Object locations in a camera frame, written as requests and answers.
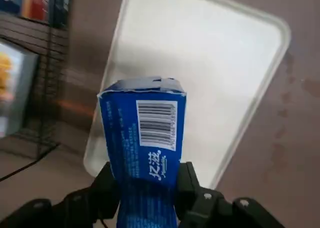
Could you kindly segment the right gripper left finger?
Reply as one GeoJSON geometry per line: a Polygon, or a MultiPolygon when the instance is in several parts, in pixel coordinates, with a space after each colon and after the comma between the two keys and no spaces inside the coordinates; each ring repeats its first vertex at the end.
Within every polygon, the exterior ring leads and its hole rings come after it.
{"type": "Polygon", "coordinates": [[[61,202],[31,200],[4,218],[5,227],[93,227],[97,220],[112,219],[121,189],[107,162],[91,186],[69,193],[61,202]]]}

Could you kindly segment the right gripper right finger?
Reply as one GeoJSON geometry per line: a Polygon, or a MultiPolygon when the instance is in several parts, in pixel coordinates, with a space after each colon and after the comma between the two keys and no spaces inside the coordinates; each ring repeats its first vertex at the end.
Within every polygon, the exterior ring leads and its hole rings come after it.
{"type": "Polygon", "coordinates": [[[178,227],[278,227],[278,220],[256,200],[228,202],[219,191],[200,186],[191,162],[179,166],[174,208],[178,227]]]}

